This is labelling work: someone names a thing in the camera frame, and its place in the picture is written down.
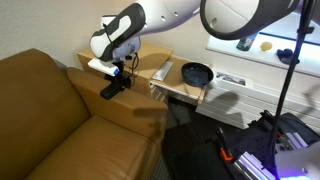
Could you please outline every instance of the couch cushion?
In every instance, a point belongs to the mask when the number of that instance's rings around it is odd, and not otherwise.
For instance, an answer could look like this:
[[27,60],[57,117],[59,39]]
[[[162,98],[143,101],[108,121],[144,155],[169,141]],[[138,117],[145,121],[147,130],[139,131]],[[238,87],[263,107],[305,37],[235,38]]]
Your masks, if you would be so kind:
[[27,179],[145,179],[158,153],[147,138],[93,116]]
[[22,179],[89,118],[52,59],[32,49],[0,61],[0,179]]

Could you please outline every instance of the couch armrest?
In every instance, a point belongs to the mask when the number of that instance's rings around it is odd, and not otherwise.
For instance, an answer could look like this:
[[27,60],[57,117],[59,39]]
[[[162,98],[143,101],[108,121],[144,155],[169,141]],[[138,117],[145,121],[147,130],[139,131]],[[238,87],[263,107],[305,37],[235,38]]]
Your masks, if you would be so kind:
[[111,100],[100,97],[100,91],[110,84],[102,78],[75,68],[67,69],[68,77],[91,115],[98,115],[119,126],[151,138],[159,143],[164,136],[167,105],[130,89]]

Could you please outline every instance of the couch backrest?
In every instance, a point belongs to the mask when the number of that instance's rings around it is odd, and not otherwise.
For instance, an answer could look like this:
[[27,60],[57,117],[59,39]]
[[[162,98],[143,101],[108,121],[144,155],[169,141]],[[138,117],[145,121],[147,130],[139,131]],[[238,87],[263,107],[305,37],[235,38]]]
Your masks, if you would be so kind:
[[45,53],[0,61],[0,179],[26,177],[89,113]]

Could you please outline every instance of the black cable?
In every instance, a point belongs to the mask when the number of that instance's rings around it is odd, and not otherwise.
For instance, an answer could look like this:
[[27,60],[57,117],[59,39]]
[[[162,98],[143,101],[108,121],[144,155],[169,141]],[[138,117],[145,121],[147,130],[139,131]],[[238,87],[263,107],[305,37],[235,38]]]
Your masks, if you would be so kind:
[[129,68],[129,69],[131,70],[131,74],[129,75],[129,77],[132,77],[132,84],[131,84],[131,86],[134,86],[134,85],[135,85],[135,78],[136,78],[137,76],[134,74],[134,70],[138,68],[139,63],[140,63],[139,55],[138,55],[138,53],[135,53],[135,57],[134,57],[134,59],[132,60],[131,67],[126,66],[127,68]]
[[112,45],[113,47],[117,47],[117,46],[113,43],[113,41],[111,41],[111,39],[110,39],[110,36],[109,36],[109,33],[108,33],[108,29],[107,29],[108,26],[107,26],[105,23],[103,23],[102,25],[103,25],[103,27],[104,27],[104,31],[106,32],[106,35],[107,35],[107,37],[108,37],[111,45]]

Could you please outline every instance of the blue light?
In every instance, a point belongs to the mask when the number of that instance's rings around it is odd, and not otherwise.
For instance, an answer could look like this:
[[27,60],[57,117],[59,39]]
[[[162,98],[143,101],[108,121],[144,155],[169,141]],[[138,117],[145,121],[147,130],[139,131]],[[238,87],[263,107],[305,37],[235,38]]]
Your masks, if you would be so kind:
[[117,74],[119,74],[119,72],[120,72],[119,69],[116,69],[116,70],[114,70],[113,74],[117,75]]
[[311,180],[311,179],[306,176],[295,176],[295,177],[283,177],[283,178],[280,178],[280,180]]

